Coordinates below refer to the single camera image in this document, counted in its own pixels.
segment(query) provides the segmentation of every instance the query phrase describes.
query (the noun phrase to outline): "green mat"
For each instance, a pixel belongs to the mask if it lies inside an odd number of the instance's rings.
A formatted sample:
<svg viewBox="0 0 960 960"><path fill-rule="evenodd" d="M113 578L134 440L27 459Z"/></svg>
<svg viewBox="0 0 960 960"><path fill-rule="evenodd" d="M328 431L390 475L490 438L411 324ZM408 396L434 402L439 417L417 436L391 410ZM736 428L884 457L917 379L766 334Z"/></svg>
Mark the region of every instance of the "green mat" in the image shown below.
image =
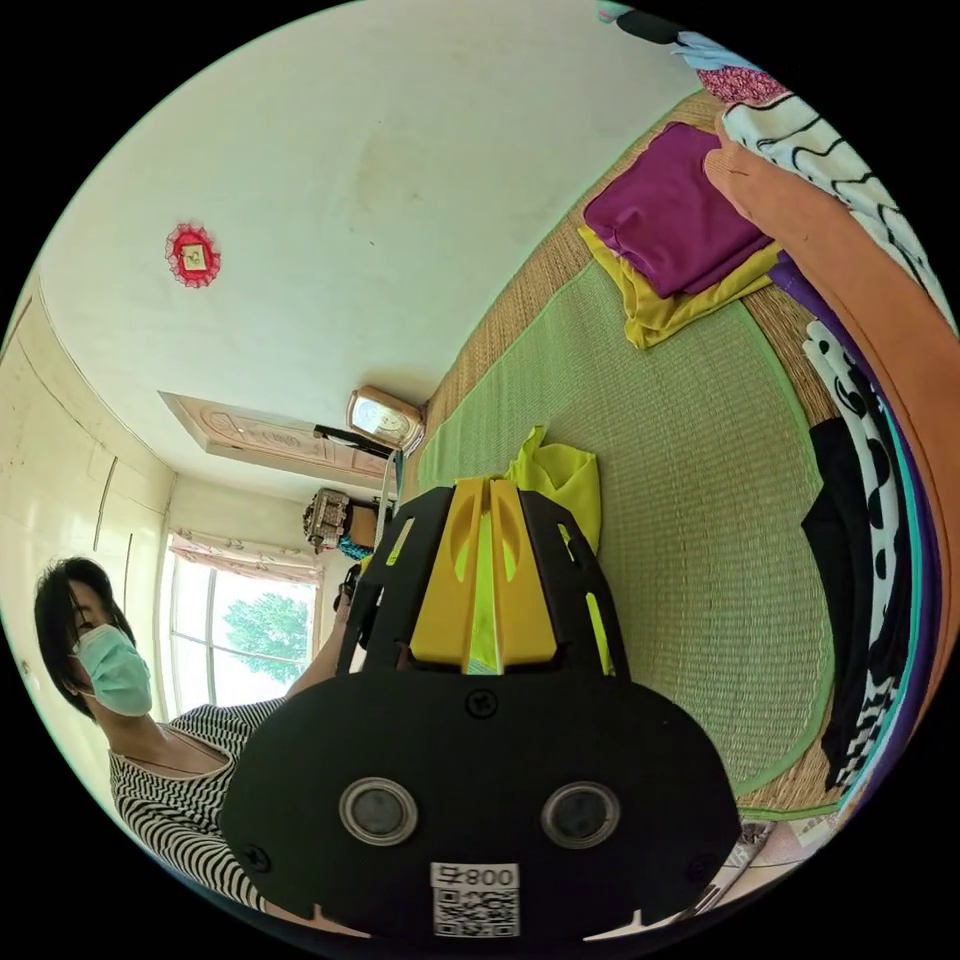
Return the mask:
<svg viewBox="0 0 960 960"><path fill-rule="evenodd" d="M734 303L638 351L591 263L439 428L419 488L502 472L534 424L599 458L633 679L696 718L738 795L769 783L819 732L833 647L800 528L820 479L762 332Z"/></svg>

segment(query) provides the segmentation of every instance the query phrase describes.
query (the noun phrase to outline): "striped shirt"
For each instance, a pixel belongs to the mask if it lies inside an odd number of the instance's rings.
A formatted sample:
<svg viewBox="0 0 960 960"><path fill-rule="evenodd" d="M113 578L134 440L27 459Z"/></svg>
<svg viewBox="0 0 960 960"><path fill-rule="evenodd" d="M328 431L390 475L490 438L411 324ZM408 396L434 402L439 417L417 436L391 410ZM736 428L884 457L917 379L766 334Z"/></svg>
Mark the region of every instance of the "striped shirt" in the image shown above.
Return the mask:
<svg viewBox="0 0 960 960"><path fill-rule="evenodd" d="M220 833L219 818L237 758L254 730L283 700L243 707L210 704L167 724L227 757L213 773L175 779L110 754L110 785L123 822L161 860L197 883L263 911L265 901Z"/></svg>

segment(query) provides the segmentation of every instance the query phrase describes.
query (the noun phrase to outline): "white wall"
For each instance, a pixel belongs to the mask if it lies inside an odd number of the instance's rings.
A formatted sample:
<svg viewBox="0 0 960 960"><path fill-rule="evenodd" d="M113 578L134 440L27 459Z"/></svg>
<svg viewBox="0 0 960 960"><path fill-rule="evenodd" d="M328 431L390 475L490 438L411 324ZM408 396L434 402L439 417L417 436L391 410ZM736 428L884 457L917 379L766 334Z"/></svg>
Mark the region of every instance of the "white wall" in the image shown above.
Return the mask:
<svg viewBox="0 0 960 960"><path fill-rule="evenodd" d="M582 191L698 87L590 0L318 13L203 71L104 159L41 256L50 315L177 472L309 496L205 455L158 391L331 426L362 383L426 400ZM194 218L222 253L200 290L165 259Z"/></svg>
<svg viewBox="0 0 960 960"><path fill-rule="evenodd" d="M286 500L209 483L196 477L177 477L170 498L169 525L238 540L256 540L278 547L308 549L303 535L303 511L309 503ZM337 586L353 561L337 550L320 555L324 570L321 637L332 625Z"/></svg>
<svg viewBox="0 0 960 960"><path fill-rule="evenodd" d="M44 669L33 622L34 588L53 560L83 555L98 561L151 667L159 707L155 598L173 472L84 382L52 332L35 278L14 316L30 297L0 359L0 612L51 736L93 796L117 819L106 740L61 698Z"/></svg>

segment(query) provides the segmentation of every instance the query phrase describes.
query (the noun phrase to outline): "curtain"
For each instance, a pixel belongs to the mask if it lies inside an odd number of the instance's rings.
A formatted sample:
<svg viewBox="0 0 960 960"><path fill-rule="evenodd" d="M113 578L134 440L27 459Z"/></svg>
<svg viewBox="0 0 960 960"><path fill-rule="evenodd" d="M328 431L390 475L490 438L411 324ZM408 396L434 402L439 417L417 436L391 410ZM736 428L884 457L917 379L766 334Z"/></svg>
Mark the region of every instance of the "curtain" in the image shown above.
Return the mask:
<svg viewBox="0 0 960 960"><path fill-rule="evenodd" d="M182 529L173 531L170 549L183 560L215 570L323 589L323 567L312 551Z"/></svg>

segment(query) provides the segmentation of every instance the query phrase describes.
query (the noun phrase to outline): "window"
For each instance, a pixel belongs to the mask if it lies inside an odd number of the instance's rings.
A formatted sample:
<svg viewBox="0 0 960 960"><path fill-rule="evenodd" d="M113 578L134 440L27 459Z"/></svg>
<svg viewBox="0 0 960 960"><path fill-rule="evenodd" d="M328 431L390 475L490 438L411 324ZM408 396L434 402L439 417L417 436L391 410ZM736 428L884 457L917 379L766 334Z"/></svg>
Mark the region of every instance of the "window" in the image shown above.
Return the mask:
<svg viewBox="0 0 960 960"><path fill-rule="evenodd" d="M282 697L316 650L319 591L170 560L161 663L168 712Z"/></svg>

